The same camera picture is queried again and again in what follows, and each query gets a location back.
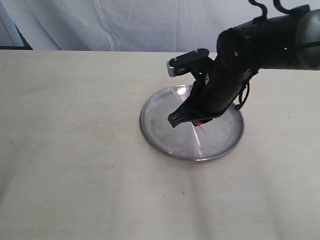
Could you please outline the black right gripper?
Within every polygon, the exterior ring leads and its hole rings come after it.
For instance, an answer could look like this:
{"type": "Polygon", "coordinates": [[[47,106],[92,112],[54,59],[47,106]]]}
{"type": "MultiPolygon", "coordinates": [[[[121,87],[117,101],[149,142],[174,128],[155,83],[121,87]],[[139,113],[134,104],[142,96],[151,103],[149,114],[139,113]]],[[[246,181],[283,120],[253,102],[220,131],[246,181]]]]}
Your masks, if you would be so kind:
{"type": "Polygon", "coordinates": [[[206,74],[196,80],[187,100],[168,115],[168,122],[173,128],[182,123],[199,127],[222,116],[235,99],[239,101],[235,109],[240,110],[248,99],[250,80],[258,72],[251,66],[228,69],[216,57],[206,74]]]}

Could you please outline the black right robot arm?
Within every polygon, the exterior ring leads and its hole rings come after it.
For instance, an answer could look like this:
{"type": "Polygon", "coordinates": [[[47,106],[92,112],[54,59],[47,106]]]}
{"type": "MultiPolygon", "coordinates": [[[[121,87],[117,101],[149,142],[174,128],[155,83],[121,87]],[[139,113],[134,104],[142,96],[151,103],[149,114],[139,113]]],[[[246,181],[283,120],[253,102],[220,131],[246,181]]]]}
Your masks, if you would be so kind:
{"type": "Polygon", "coordinates": [[[292,9],[274,1],[281,16],[268,18],[267,8],[251,21],[221,32],[216,58],[199,48],[167,62],[168,74],[192,74],[195,81],[187,99],[168,116],[172,127],[191,122],[200,126],[222,116],[232,105],[245,104],[250,80],[261,69],[308,70],[320,68],[320,11],[309,5],[292,9]]]}

